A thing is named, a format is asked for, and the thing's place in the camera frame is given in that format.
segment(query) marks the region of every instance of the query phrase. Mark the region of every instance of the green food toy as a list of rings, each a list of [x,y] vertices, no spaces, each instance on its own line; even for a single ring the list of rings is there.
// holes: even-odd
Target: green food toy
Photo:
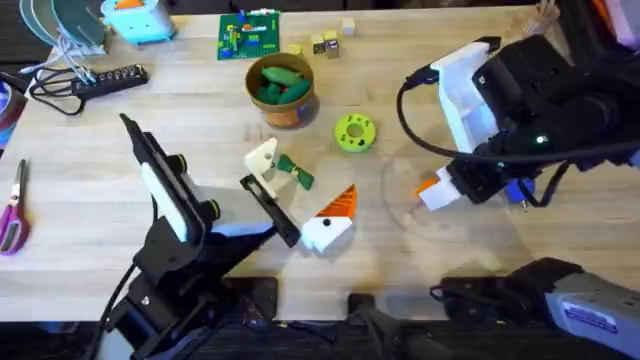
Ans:
[[[278,83],[286,87],[291,87],[302,80],[300,75],[294,73],[293,71],[275,66],[263,68],[262,76],[266,77],[271,82]]]
[[[278,159],[276,167],[278,170],[286,171],[295,176],[305,190],[311,189],[311,185],[313,185],[314,180],[313,175],[296,166],[293,160],[291,160],[291,158],[286,154],[280,155],[280,159]]]
[[[310,88],[311,80],[304,79],[288,88],[287,91],[283,92],[282,95],[280,95],[280,97],[278,98],[278,104],[282,105],[292,103],[303,97]]]
[[[256,90],[256,99],[262,101],[265,104],[276,105],[278,104],[280,93],[274,92],[273,90],[269,91],[269,88],[265,88],[264,86],[259,87],[258,90]]]

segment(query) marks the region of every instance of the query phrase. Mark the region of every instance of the wooden table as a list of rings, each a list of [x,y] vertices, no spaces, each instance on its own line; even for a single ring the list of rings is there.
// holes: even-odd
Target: wooden table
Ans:
[[[251,104],[243,87],[251,60],[216,61],[218,16],[175,17],[179,32],[169,43],[134,49],[116,41],[107,57],[92,60],[95,68],[141,63],[150,83],[91,100],[71,118],[31,101],[0,162],[8,196],[18,160],[30,160],[33,223],[22,251],[0,259],[0,320],[96,320],[141,247],[151,202],[120,112],[152,131],[168,153],[185,154],[203,187],[240,188],[244,155],[278,137],[316,176],[310,192],[292,181],[274,185],[299,223],[356,184],[355,231],[326,254],[272,240],[233,271],[276,276],[280,318],[339,319],[351,291],[375,293],[396,316],[441,317],[427,294],[443,275],[511,271],[542,256],[640,288],[637,170],[572,170],[549,209],[526,214],[499,197],[430,213],[412,194],[426,171],[448,160],[402,132],[394,101],[404,77],[480,36],[514,41],[532,14],[529,7],[352,12],[358,36],[342,41],[335,60],[311,55],[309,36],[338,29],[347,14],[283,14],[282,46],[304,45],[321,102],[316,119],[293,131],[269,127]],[[417,133],[453,146],[435,87],[407,94],[405,109]],[[345,153],[333,140],[337,119],[353,112],[378,128],[366,153]]]

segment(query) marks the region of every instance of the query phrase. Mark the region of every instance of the dark floor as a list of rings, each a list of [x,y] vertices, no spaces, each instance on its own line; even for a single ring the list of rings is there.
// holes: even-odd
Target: dark floor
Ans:
[[[96,8],[100,0],[89,0]],[[244,8],[279,8],[285,11],[368,9],[393,7],[438,7],[468,5],[509,5],[532,3],[534,0],[237,0]],[[16,71],[23,63],[40,62],[49,48],[23,25],[16,0],[0,0],[0,70]],[[175,0],[173,14],[225,13],[226,1]],[[35,324],[0,324],[2,359],[79,359],[89,342],[94,324],[81,324],[71,335],[50,335]],[[512,329],[501,327],[469,328],[448,323],[429,324],[434,338],[444,345],[465,350],[489,359],[627,359],[614,351],[549,329]],[[222,329],[195,352],[190,359],[373,359],[375,352],[368,336],[356,329],[323,327],[326,336],[336,335],[335,344],[290,329],[274,327],[254,332],[239,325]]]
[[[434,339],[477,359],[494,360],[628,360],[586,340],[546,328],[516,329],[507,325],[468,327],[446,322],[427,324]],[[49,335],[34,326],[0,324],[2,359],[77,360],[94,325],[84,323],[74,335]],[[230,325],[191,354],[189,360],[377,359],[369,337],[342,323],[318,328],[330,344],[315,335],[273,327],[256,332]]]

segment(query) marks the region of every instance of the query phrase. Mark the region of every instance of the sticker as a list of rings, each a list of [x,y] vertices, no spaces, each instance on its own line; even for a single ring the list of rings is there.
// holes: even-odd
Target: sticker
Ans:
[[[564,308],[564,313],[570,319],[598,327],[612,334],[618,333],[616,320],[609,315],[567,302],[562,303],[562,307]]]

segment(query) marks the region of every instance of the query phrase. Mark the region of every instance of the scissors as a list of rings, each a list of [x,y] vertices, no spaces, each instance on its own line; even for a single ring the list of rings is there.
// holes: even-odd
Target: scissors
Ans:
[[[29,236],[29,223],[24,218],[22,190],[25,188],[26,160],[20,160],[16,180],[11,187],[9,204],[0,218],[0,254],[15,254]]]

